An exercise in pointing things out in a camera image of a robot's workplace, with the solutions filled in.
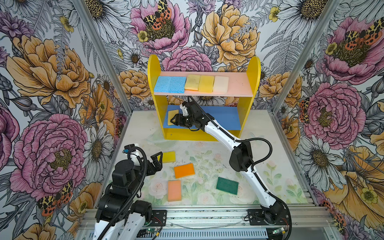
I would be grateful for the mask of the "yellow sponge with green back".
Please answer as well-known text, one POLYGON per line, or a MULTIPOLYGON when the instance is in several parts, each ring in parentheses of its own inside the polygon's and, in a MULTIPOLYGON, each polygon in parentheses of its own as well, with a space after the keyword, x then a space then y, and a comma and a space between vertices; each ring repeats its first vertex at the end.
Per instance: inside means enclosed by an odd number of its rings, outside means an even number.
POLYGON ((168 118, 167 118, 167 125, 168 126, 174 126, 174 124, 171 122, 171 120, 179 113, 179 110, 171 110, 168 111, 168 118))

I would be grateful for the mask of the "bright yellow sponge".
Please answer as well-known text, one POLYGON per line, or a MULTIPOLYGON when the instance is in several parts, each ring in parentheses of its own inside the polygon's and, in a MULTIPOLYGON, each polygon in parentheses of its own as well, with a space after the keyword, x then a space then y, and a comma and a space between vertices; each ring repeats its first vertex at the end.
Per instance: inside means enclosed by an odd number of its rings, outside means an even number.
POLYGON ((162 158, 163 164, 174 163, 175 161, 176 161, 176 152, 175 151, 163 153, 163 158, 162 158))

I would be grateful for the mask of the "peach pink sponge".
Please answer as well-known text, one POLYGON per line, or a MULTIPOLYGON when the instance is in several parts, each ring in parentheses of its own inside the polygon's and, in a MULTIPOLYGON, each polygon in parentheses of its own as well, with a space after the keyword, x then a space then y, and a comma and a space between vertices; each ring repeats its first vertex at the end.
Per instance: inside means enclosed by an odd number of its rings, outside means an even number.
POLYGON ((182 183, 180 180, 168 181, 168 201, 177 202, 182 200, 182 183))

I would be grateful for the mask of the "blue cellulose sponge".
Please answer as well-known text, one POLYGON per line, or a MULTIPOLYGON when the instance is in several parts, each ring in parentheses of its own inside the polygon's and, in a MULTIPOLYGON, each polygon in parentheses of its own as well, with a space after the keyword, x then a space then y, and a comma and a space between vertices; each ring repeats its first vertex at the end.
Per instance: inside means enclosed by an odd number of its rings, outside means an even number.
POLYGON ((183 94, 185 92, 186 77, 170 77, 168 93, 183 94))
POLYGON ((155 93, 169 93, 172 77, 159 76, 154 88, 155 93))

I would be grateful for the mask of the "dull yellow sponge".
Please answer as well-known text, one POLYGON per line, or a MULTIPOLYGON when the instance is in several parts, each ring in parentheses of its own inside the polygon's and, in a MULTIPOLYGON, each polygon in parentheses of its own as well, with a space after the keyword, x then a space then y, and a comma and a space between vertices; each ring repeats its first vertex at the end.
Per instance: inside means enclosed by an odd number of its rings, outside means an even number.
POLYGON ((201 75, 188 75, 185 83, 186 91, 198 91, 201 75))

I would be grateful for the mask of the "pale pink sponge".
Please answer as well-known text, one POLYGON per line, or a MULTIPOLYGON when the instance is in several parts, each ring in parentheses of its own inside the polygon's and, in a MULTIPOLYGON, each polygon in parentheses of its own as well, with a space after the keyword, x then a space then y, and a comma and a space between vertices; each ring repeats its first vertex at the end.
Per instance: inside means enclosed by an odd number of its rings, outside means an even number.
POLYGON ((215 76, 213 93, 226 94, 228 92, 229 77, 215 76))

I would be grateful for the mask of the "dark green scouring pad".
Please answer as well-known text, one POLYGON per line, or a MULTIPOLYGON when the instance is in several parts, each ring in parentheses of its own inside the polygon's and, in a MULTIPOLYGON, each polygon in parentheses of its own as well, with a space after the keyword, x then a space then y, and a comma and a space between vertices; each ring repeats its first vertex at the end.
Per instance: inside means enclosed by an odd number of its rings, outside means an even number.
POLYGON ((232 195, 238 194, 239 183, 236 181, 228 180, 225 178, 218 177, 216 189, 232 195))

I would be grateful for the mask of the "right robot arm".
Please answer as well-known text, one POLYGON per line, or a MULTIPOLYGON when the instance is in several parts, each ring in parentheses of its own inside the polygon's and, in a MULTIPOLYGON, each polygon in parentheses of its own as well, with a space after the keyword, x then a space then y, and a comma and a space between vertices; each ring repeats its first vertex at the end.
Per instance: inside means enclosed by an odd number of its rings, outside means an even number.
POLYGON ((190 131, 193 131, 193 128, 196 131, 201 130, 214 137, 231 152, 230 166, 245 177, 261 205, 262 212, 255 216, 255 219, 269 225, 276 225, 280 219, 285 219, 288 226, 292 224, 288 205, 269 190, 256 169, 257 164, 272 155, 273 146, 268 140, 264 138, 241 140, 235 137, 194 101, 182 103, 175 114, 167 113, 167 116, 171 118, 171 124, 188 128, 190 131), (258 161, 253 160, 252 141, 262 141, 269 147, 268 154, 258 161))

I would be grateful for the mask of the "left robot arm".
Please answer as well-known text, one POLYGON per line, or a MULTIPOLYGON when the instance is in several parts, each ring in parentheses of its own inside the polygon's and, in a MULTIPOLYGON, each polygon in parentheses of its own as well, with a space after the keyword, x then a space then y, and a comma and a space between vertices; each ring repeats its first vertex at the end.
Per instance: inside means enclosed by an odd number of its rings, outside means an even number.
POLYGON ((118 162, 112 182, 101 197, 96 213, 94 240, 134 240, 142 227, 153 219, 152 204, 135 200, 147 176, 163 168, 163 153, 148 160, 142 149, 127 151, 127 159, 118 162))

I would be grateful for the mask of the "yellow shelf with coloured boards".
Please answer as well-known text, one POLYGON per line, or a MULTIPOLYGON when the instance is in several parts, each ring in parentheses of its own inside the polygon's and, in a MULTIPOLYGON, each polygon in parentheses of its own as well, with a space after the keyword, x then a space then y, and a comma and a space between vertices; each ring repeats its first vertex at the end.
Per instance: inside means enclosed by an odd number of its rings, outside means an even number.
POLYGON ((177 141, 214 141, 211 135, 197 131, 193 127, 178 127, 169 124, 169 112, 179 110, 179 104, 169 105, 168 96, 195 97, 237 97, 237 107, 220 107, 212 104, 206 107, 203 103, 199 106, 215 118, 219 124, 236 137, 240 137, 246 125, 251 107, 261 80, 261 61, 258 57, 252 57, 248 68, 244 73, 233 72, 164 72, 161 69, 157 56, 151 55, 148 62, 148 82, 155 103, 158 119, 161 124, 163 136, 166 140, 177 141), (200 82, 196 88, 187 88, 185 83, 177 82, 180 88, 176 92, 173 88, 167 88, 161 92, 159 83, 165 77, 186 78, 189 75, 200 76, 200 82))

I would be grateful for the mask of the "orange sponge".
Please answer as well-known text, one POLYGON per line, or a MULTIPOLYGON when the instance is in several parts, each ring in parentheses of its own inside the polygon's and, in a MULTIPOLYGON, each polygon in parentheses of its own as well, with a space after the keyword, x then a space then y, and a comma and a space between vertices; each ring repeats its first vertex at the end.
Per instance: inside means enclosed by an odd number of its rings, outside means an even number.
POLYGON ((185 164, 182 166, 176 166, 176 167, 174 167, 174 172, 175 172, 175 178, 176 179, 195 175, 195 169, 194 169, 194 165, 192 163, 185 164))

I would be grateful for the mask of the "aluminium frame post left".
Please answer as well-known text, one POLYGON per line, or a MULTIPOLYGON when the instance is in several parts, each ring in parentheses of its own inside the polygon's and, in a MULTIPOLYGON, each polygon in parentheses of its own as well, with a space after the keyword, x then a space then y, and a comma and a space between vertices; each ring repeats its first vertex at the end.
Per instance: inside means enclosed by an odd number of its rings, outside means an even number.
POLYGON ((92 20, 92 16, 87 8, 86 3, 84 1, 75 1, 74 6, 75 9, 78 11, 80 19, 87 30, 87 34, 90 37, 91 42, 94 44, 94 47, 107 71, 107 74, 109 75, 113 85, 116 88, 116 91, 120 97, 121 103, 128 117, 130 117, 132 115, 133 109, 120 83, 120 80, 118 79, 118 74, 116 73, 115 68, 108 56, 103 40, 98 32, 99 29, 94 24, 94 21, 92 20))

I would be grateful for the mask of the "aluminium frame post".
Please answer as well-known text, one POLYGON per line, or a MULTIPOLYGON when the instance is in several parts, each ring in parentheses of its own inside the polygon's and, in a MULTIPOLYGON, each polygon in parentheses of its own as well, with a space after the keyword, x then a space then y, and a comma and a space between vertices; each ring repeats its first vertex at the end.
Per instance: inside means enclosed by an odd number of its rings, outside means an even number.
POLYGON ((91 42, 94 44, 94 47, 107 71, 107 74, 109 75, 113 85, 116 88, 116 91, 120 97, 121 103, 128 117, 130 117, 132 115, 133 109, 120 83, 120 80, 118 79, 118 74, 116 73, 115 68, 108 56, 103 40, 98 32, 99 29, 94 24, 94 21, 92 20, 92 16, 87 8, 86 3, 84 1, 75 1, 74 6, 75 9, 78 11, 80 19, 87 30, 87 34, 90 37, 91 42))
POLYGON ((340 4, 339 0, 327 2, 325 9, 319 18, 318 23, 314 28, 314 31, 311 34, 309 34, 308 41, 306 42, 302 52, 300 53, 298 60, 295 63, 286 84, 282 88, 281 93, 279 94, 277 100, 275 101, 271 109, 273 114, 277 113, 279 107, 285 101, 286 97, 288 96, 288 93, 290 92, 290 89, 293 87, 294 83, 296 82, 296 79, 299 76, 302 67, 306 63, 306 60, 309 58, 311 54, 310 51, 315 47, 322 33, 328 27, 329 22, 331 21, 332 16, 336 12, 336 9, 339 4, 340 4))

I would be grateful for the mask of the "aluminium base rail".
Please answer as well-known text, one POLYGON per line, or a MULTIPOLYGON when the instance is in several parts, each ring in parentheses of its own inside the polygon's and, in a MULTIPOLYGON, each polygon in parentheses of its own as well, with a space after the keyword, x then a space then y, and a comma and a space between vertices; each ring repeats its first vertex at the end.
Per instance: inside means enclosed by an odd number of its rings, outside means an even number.
POLYGON ((140 240, 341 240, 331 215, 324 207, 289 205, 274 225, 254 218, 258 206, 167 206, 154 207, 155 223, 144 226, 140 240))

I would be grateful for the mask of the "aluminium frame post right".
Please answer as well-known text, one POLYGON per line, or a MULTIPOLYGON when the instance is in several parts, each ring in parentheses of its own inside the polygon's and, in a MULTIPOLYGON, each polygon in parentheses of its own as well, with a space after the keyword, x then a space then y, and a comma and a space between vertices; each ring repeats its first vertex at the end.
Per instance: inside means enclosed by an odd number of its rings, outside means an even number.
POLYGON ((299 76, 302 67, 306 63, 306 60, 309 58, 311 54, 310 51, 315 47, 322 33, 328 27, 329 22, 331 21, 332 16, 336 12, 336 9, 339 4, 340 4, 339 0, 327 2, 325 9, 319 18, 318 23, 314 28, 314 31, 311 34, 309 34, 308 41, 306 42, 302 52, 300 53, 298 60, 295 63, 286 84, 282 88, 281 93, 279 94, 277 100, 275 101, 271 109, 273 114, 277 113, 279 107, 285 101, 286 97, 288 96, 288 93, 290 92, 290 89, 293 87, 294 83, 296 82, 296 79, 299 76))

